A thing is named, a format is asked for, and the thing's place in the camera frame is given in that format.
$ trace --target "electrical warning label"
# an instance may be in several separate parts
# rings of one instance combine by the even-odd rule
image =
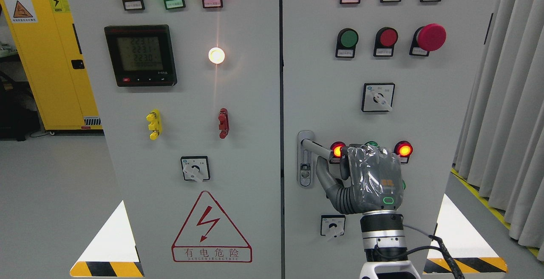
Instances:
[[[49,2],[51,3],[51,8],[55,13],[70,12],[70,4],[68,4],[68,0],[49,0]]]
[[[208,191],[202,191],[172,244],[175,262],[251,263],[252,248]]]
[[[4,0],[12,23],[37,23],[32,0]]]

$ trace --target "yellow black hazard stripe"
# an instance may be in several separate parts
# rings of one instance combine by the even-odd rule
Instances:
[[[454,174],[454,176],[457,177],[457,180],[459,180],[459,182],[461,182],[465,188],[467,188],[470,193],[472,193],[472,195],[474,195],[474,197],[478,198],[478,200],[493,214],[495,215],[495,217],[497,217],[497,219],[505,226],[507,227],[508,230],[510,230],[510,224],[507,223],[505,220],[504,220],[504,216],[499,212],[497,211],[497,209],[493,208],[492,206],[490,206],[487,202],[487,200],[485,198],[483,198],[482,196],[480,196],[480,193],[478,193],[478,191],[473,188],[470,184],[468,184],[468,182],[466,182],[466,180],[459,174],[459,172],[457,172],[454,168],[451,169],[451,173]],[[533,247],[528,247],[528,246],[525,246],[525,248],[527,248],[532,254],[533,256],[538,256],[538,248],[533,248]]]
[[[503,258],[455,258],[455,262],[463,273],[508,273]],[[444,259],[429,258],[423,273],[451,273]]]
[[[77,262],[72,277],[144,277],[140,262]]]

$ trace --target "digital power meter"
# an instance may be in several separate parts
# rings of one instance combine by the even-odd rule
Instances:
[[[104,31],[119,87],[177,83],[168,25],[108,26]]]

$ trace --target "robotic hand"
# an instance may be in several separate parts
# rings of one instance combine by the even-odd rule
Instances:
[[[340,158],[342,180],[351,177],[345,188],[329,172],[328,159],[318,157],[315,175],[333,207],[342,214],[396,210],[404,191],[400,159],[385,148],[373,145],[342,147]]]

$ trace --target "ventilation grille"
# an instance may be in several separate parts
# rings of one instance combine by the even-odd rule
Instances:
[[[99,116],[84,116],[83,120],[85,120],[85,126],[101,125]]]

